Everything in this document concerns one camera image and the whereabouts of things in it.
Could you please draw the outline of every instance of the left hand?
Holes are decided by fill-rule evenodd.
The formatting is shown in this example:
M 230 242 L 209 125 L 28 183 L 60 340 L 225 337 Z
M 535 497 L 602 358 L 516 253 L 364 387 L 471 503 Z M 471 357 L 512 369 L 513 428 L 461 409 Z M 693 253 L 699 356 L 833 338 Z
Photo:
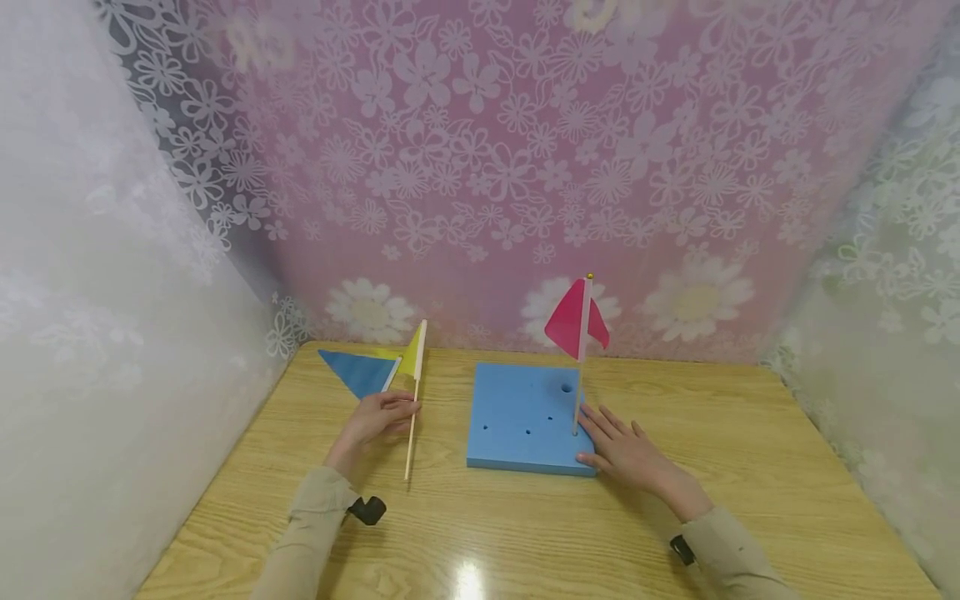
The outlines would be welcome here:
M 324 465 L 349 477 L 360 449 L 382 433 L 395 433 L 410 427 L 410 418 L 420 409 L 409 392 L 381 392 L 360 400 L 336 442 L 326 455 Z

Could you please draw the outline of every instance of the pink flag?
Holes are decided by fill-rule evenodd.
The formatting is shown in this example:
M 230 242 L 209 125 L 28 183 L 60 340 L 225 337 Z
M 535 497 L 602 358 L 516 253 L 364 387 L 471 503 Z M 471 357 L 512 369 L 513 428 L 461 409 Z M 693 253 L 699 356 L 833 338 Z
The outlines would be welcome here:
M 580 278 L 574 281 L 543 328 L 546 337 L 578 361 L 586 358 L 585 333 L 600 342 L 604 348 L 610 343 L 610 332 L 600 316 L 597 303 L 593 301 L 592 288 L 593 282 L 590 279 Z M 586 300 L 589 300 L 589 310 L 584 310 Z

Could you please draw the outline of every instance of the sleeve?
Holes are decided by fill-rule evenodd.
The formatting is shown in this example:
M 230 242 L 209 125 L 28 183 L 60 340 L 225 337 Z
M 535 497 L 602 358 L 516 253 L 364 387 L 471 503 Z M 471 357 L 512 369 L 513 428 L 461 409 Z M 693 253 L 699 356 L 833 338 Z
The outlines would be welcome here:
M 290 524 L 267 557 L 251 600 L 316 600 L 344 513 L 358 497 L 330 467 L 307 473 L 290 508 Z
M 684 540 L 709 585 L 724 600 L 799 600 L 767 562 L 750 532 L 726 509 L 715 507 L 685 523 Z

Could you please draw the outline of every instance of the yellow flag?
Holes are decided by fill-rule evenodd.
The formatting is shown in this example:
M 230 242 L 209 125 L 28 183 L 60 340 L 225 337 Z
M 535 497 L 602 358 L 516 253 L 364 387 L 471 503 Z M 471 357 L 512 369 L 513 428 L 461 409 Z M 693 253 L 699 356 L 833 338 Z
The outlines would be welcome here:
M 426 321 L 421 321 L 420 325 L 417 326 L 417 330 L 414 331 L 414 337 L 410 340 L 410 345 L 407 346 L 407 349 L 400 354 L 403 360 L 400 361 L 400 366 L 396 369 L 397 373 L 407 374 L 414 376 L 417 369 L 417 353 L 420 348 L 420 336 L 423 335 L 423 324 Z

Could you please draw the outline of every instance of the right hand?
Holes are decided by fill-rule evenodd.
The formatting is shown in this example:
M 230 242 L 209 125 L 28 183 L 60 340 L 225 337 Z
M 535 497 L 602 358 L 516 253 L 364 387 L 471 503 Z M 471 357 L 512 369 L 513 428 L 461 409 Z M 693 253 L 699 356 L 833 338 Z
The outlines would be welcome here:
M 601 405 L 596 411 L 581 405 L 577 417 L 593 440 L 596 454 L 581 452 L 577 461 L 607 473 L 620 483 L 660 495 L 672 479 L 685 471 L 660 452 L 636 421 L 628 427 Z
M 593 440 L 597 453 L 581 452 L 577 461 L 653 494 L 681 522 L 699 518 L 713 509 L 700 482 L 664 456 L 635 420 L 628 427 L 606 406 L 600 406 L 597 412 L 583 404 L 581 410 L 577 419 Z

